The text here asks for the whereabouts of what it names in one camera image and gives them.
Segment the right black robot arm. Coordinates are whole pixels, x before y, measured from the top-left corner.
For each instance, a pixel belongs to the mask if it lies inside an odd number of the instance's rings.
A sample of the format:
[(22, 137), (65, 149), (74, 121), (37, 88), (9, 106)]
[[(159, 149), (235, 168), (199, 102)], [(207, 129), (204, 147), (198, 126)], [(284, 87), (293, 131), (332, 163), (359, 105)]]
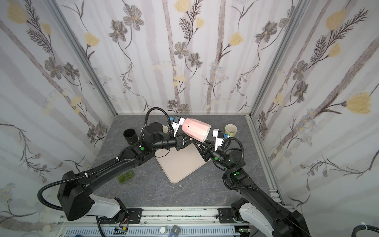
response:
[(224, 171), (224, 186), (243, 197), (232, 208), (239, 221), (253, 225), (266, 237), (309, 237), (305, 218), (298, 211), (290, 211), (265, 193), (243, 169), (245, 151), (237, 138), (228, 138), (216, 148), (210, 141), (192, 142), (202, 157), (212, 160)]

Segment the grey mug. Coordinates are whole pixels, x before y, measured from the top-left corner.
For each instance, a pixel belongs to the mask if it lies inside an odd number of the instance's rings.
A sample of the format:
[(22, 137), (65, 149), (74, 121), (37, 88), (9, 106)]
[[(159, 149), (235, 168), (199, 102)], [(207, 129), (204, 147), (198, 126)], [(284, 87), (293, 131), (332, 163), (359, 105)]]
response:
[(163, 125), (162, 126), (162, 131), (165, 133), (165, 134), (168, 134), (169, 133), (169, 129), (167, 126)]

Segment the pink mug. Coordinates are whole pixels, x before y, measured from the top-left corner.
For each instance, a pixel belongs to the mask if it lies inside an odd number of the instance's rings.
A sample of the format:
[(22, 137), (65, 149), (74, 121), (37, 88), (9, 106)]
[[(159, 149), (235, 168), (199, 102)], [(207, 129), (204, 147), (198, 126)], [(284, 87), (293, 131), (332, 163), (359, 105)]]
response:
[(204, 142), (207, 139), (211, 125), (197, 119), (185, 119), (182, 124), (182, 131), (191, 138)]

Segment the black mug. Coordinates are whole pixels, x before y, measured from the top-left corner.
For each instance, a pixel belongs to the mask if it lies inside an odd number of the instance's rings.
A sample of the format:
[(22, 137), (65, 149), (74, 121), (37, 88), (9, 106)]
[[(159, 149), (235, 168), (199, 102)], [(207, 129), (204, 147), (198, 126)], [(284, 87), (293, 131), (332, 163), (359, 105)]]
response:
[(126, 129), (123, 132), (123, 137), (128, 143), (128, 145), (133, 145), (138, 142), (139, 138), (136, 134), (136, 131), (133, 128)]

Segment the light green mug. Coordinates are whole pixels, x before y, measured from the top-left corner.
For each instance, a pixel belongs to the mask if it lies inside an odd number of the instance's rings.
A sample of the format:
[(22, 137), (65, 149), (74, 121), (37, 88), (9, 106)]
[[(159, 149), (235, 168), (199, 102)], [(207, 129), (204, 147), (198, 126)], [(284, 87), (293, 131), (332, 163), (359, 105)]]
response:
[(237, 127), (234, 124), (227, 124), (225, 126), (225, 134), (229, 137), (235, 137), (237, 133)]

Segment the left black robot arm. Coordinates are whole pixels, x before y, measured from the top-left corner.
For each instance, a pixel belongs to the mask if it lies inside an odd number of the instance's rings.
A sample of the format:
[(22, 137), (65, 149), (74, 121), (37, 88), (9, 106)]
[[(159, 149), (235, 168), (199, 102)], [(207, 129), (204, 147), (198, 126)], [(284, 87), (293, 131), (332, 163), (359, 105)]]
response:
[(119, 198), (103, 198), (94, 192), (111, 179), (138, 167), (156, 156), (160, 149), (177, 151), (190, 145), (195, 136), (187, 135), (186, 119), (165, 115), (168, 133), (163, 132), (159, 122), (148, 124), (149, 115), (155, 108), (148, 110), (140, 135), (132, 135), (133, 141), (122, 149), (113, 159), (95, 168), (75, 174), (67, 172), (62, 180), (47, 184), (39, 189), (38, 200), (48, 208), (63, 211), (67, 220), (78, 220), (86, 215), (125, 218), (127, 209)]

